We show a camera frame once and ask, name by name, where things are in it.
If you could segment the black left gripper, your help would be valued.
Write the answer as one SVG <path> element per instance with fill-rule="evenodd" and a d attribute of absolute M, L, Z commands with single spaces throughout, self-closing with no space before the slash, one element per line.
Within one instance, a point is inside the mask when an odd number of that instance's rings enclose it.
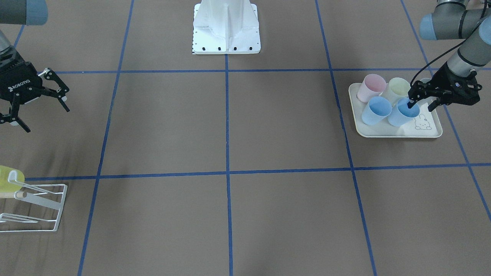
<path fill-rule="evenodd" d="M 429 98 L 428 112 L 440 105 L 462 104 L 474 105 L 480 101 L 479 91 L 482 86 L 476 80 L 476 70 L 470 70 L 466 77 L 454 74 L 444 64 L 428 83 L 417 81 L 412 84 L 408 97 L 414 105 L 422 99 Z"/>

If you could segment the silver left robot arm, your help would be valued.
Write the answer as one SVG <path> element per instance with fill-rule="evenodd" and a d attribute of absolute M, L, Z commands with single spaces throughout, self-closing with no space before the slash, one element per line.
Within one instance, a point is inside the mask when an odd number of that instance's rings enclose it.
<path fill-rule="evenodd" d="M 490 8 L 468 10 L 467 5 L 467 0 L 439 0 L 433 13 L 421 20 L 422 39 L 461 39 L 461 43 L 430 81 L 411 81 L 409 108 L 431 97 L 430 112 L 440 105 L 474 105 L 480 101 L 482 86 L 476 75 L 491 59 Z"/>

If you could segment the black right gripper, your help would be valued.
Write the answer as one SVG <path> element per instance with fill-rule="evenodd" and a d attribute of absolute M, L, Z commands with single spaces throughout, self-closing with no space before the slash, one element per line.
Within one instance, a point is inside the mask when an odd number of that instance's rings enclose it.
<path fill-rule="evenodd" d="M 54 81 L 58 89 L 44 87 L 42 79 Z M 44 95 L 56 98 L 66 112 L 69 112 L 70 109 L 65 103 L 69 90 L 65 82 L 51 68 L 45 68 L 37 74 L 35 67 L 30 62 L 26 62 L 13 46 L 1 51 L 0 98 L 10 102 L 10 109 L 6 115 L 0 114 L 0 124 L 18 125 L 25 132 L 30 133 L 31 129 L 19 117 L 20 103 L 25 104 Z"/>

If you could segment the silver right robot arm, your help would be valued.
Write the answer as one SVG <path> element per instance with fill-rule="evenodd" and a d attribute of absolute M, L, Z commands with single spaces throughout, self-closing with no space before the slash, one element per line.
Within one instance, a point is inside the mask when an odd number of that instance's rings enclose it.
<path fill-rule="evenodd" d="M 10 25 L 42 26 L 48 20 L 48 7 L 44 0 L 2 0 L 1 23 Z M 50 68 L 38 73 L 31 62 L 25 61 L 4 33 L 0 51 L 0 97 L 10 103 L 7 113 L 1 114 L 1 123 L 21 126 L 27 133 L 30 128 L 19 117 L 21 105 L 44 95 L 57 99 L 69 112 L 66 94 L 69 87 Z"/>

